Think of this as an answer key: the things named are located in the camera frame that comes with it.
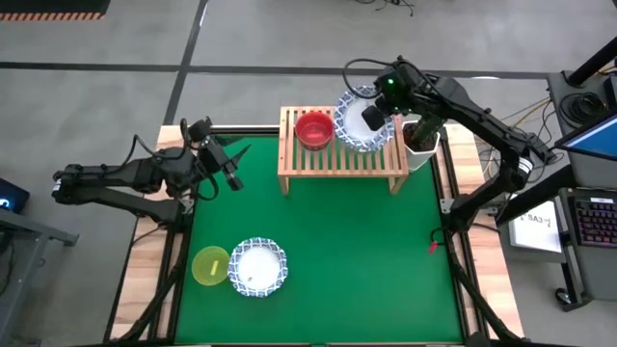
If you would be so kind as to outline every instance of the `yellow cup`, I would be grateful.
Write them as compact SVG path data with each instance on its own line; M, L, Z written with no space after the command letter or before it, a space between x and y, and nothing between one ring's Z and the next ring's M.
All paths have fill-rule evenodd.
M191 272L202 285L216 285L228 276L229 254L217 246L206 247L193 258Z

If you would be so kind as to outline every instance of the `red cable end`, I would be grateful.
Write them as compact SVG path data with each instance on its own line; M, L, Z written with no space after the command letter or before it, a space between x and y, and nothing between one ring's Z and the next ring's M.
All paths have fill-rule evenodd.
M428 250L429 254L433 254L437 250L437 241L433 241L431 248Z

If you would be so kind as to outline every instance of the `red bowl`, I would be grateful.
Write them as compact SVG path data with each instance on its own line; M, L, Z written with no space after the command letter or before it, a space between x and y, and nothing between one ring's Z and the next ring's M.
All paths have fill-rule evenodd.
M296 122L296 136L308 150L323 149L335 134L332 119L321 112L308 112Z

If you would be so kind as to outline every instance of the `computer monitor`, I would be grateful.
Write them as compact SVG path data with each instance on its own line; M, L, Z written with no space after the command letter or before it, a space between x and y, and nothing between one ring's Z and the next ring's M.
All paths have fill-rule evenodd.
M28 198L30 193L0 178L0 208L19 213Z
M617 114L583 125L559 139L555 148L617 161Z

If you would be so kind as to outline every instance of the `label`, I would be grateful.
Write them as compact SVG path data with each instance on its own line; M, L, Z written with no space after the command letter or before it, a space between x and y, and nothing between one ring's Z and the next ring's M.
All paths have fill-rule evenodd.
M600 202L600 203L615 203L613 199L604 199L604 198L591 198L591 202Z
M526 174L529 174L531 173L531 170L533 169L533 163L531 163L525 158L520 158L519 159L519 169L523 170Z
M52 192L57 192L60 190L60 186L62 185L62 181L60 179L56 180L56 183L54 183L54 188L51 190Z

